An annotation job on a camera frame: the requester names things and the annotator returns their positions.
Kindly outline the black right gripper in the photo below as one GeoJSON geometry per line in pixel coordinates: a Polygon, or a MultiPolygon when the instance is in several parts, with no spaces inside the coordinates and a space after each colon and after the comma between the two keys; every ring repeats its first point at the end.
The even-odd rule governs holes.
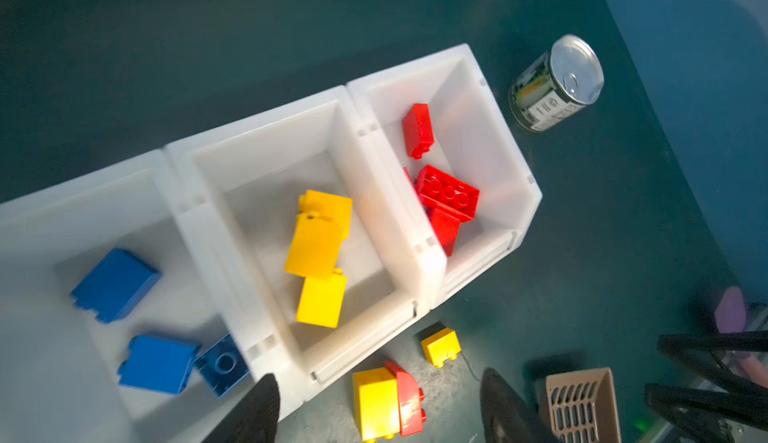
{"type": "Polygon", "coordinates": [[[718,389],[703,390],[655,383],[645,386],[646,405],[696,442],[730,442],[723,420],[767,429],[767,389],[701,355],[703,351],[767,351],[765,331],[725,335],[661,335],[660,353],[688,368],[718,389]]]}

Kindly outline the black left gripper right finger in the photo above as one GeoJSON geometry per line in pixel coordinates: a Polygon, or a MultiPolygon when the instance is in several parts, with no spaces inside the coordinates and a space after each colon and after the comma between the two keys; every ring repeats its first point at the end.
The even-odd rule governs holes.
{"type": "Polygon", "coordinates": [[[482,374],[480,408],[486,442],[558,442],[539,416],[493,368],[486,368],[482,374]]]}

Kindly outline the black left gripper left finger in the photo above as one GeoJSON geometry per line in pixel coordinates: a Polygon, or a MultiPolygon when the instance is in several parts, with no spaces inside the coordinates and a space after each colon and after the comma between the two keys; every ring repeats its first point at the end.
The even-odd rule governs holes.
{"type": "Polygon", "coordinates": [[[274,443],[280,406],[278,382],[273,374],[266,374],[203,442],[274,443]]]}

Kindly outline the blue small lego brick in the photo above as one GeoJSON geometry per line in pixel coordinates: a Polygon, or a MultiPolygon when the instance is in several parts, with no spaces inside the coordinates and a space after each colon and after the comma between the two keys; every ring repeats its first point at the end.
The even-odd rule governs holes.
{"type": "Polygon", "coordinates": [[[199,355],[194,361],[194,367],[219,398],[226,395],[250,373],[231,335],[222,337],[199,355]]]}

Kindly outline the red lego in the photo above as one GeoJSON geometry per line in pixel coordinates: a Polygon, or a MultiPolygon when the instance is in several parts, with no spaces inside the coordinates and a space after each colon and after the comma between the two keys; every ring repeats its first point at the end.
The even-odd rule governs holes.
{"type": "Polygon", "coordinates": [[[420,160],[434,144],[434,134],[427,104],[414,104],[402,120],[407,155],[420,160]]]}
{"type": "Polygon", "coordinates": [[[394,361],[387,361],[385,368],[395,377],[398,391],[400,435],[410,437],[421,433],[427,421],[423,408],[425,395],[416,379],[394,361]]]}

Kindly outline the small yellow lego brick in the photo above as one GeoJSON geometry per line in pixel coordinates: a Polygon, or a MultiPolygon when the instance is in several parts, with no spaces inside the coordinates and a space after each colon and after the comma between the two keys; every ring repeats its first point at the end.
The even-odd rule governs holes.
{"type": "Polygon", "coordinates": [[[442,368],[447,361],[455,361],[462,349],[454,330],[444,328],[421,341],[426,360],[435,368],[442,368]]]}

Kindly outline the yellow large lego brick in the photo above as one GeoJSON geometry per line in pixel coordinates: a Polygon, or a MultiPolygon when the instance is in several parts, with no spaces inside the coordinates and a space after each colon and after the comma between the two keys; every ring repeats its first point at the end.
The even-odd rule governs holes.
{"type": "Polygon", "coordinates": [[[386,368],[354,373],[353,396],[361,440],[393,439],[400,431],[396,377],[386,368]]]}

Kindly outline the red lego brick small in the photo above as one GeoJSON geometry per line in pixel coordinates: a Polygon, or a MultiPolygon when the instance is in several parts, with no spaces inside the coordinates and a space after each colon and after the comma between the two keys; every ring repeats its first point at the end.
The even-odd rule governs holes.
{"type": "Polygon", "coordinates": [[[446,256],[451,257],[458,237],[460,221],[441,208],[428,208],[426,213],[440,246],[446,256]]]}

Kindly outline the red tall lego brick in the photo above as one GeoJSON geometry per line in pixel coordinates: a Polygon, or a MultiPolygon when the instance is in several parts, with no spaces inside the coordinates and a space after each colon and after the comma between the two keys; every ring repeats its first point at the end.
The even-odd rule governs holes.
{"type": "Polygon", "coordinates": [[[480,191],[434,166],[420,170],[415,190],[426,208],[440,209],[460,223],[475,219],[480,191]]]}

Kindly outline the brown slotted scoop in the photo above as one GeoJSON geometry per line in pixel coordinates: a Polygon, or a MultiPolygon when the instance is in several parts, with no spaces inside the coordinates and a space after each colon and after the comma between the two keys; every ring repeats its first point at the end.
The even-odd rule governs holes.
{"type": "Polygon", "coordinates": [[[548,375],[539,381],[539,415],[559,442],[622,441],[610,368],[548,375]]]}

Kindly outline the purple pink spatula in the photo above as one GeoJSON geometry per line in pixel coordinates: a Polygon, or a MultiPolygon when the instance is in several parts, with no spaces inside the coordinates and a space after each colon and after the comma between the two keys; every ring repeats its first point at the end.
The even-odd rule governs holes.
{"type": "MultiPolygon", "coordinates": [[[[747,310],[742,290],[737,286],[729,287],[723,293],[714,310],[714,319],[720,334],[741,333],[745,331],[747,310]]],[[[767,387],[767,369],[752,353],[732,352],[731,359],[737,364],[742,376],[764,388],[767,387]]]]}

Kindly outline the white left sorting bin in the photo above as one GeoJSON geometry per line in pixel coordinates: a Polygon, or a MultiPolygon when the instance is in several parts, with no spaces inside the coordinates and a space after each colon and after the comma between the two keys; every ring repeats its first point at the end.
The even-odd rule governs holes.
{"type": "Polygon", "coordinates": [[[234,312],[153,150],[1,207],[1,438],[200,442],[253,388],[253,352],[197,364],[234,312]]]}

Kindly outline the white sorting bin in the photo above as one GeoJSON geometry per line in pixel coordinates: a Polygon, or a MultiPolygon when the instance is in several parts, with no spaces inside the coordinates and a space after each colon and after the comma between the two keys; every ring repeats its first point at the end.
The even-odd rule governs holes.
{"type": "Polygon", "coordinates": [[[335,87],[173,142],[178,223],[252,375],[273,374],[287,411],[425,316],[446,259],[382,127],[335,87]],[[298,201],[349,197],[348,279],[335,329],[298,323],[300,278],[284,271],[298,201]]]}
{"type": "Polygon", "coordinates": [[[542,192],[467,44],[347,83],[366,130],[381,152],[387,194],[407,237],[437,263],[426,300],[436,308],[523,242],[542,192]],[[422,159],[406,153],[402,121],[428,106],[435,142],[422,159]],[[462,225],[445,255],[412,181],[431,165],[480,192],[476,217],[462,225]]]}
{"type": "Polygon", "coordinates": [[[253,352],[197,364],[234,312],[153,150],[1,207],[1,438],[200,442],[253,388],[253,352]]]}

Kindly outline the white middle sorting bin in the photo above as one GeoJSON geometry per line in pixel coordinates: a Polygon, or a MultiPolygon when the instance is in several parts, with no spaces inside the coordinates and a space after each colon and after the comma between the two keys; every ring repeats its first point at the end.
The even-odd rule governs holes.
{"type": "Polygon", "coordinates": [[[382,127],[335,87],[173,142],[178,223],[252,375],[273,374],[287,411],[425,316],[446,259],[382,127]],[[348,279],[335,329],[298,323],[300,278],[284,271],[298,201],[349,197],[348,279]]]}

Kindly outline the white right sorting bin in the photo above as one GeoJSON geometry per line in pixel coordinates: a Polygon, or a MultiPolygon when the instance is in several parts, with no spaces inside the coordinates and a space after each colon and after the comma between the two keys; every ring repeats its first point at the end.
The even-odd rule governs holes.
{"type": "Polygon", "coordinates": [[[437,263],[426,300],[436,308],[523,242],[542,192],[467,44],[347,83],[366,130],[381,152],[387,194],[407,237],[437,263]],[[402,121],[428,106],[435,142],[422,159],[406,153],[402,121]],[[480,192],[476,217],[462,225],[445,255],[412,181],[431,165],[480,192]]]}

